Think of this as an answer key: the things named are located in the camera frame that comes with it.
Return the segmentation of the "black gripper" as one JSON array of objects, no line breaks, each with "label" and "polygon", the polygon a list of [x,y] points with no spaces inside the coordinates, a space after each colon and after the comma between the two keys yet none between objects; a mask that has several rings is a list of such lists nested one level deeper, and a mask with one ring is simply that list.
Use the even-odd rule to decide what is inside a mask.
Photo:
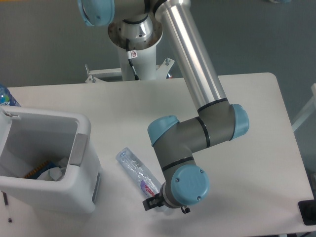
[{"label": "black gripper", "polygon": [[[160,189],[159,193],[155,195],[155,197],[150,197],[145,199],[143,202],[143,207],[145,211],[149,211],[151,209],[154,209],[156,207],[163,207],[165,206],[165,200],[163,197],[163,190]],[[181,207],[182,213],[190,213],[190,208],[185,205]]]}]

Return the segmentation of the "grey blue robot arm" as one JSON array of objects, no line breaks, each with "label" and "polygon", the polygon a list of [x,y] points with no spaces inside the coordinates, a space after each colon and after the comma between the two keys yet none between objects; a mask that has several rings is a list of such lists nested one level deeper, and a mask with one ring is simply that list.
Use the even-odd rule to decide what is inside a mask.
[{"label": "grey blue robot arm", "polygon": [[148,126],[151,145],[165,182],[143,201],[145,210],[162,206],[190,211],[209,192],[209,179],[193,154],[247,133],[249,118],[229,103],[197,30],[188,0],[80,0],[90,27],[107,26],[119,53],[124,81],[166,77],[156,66],[156,46],[166,35],[197,109],[198,116],[179,121],[165,116]]}]

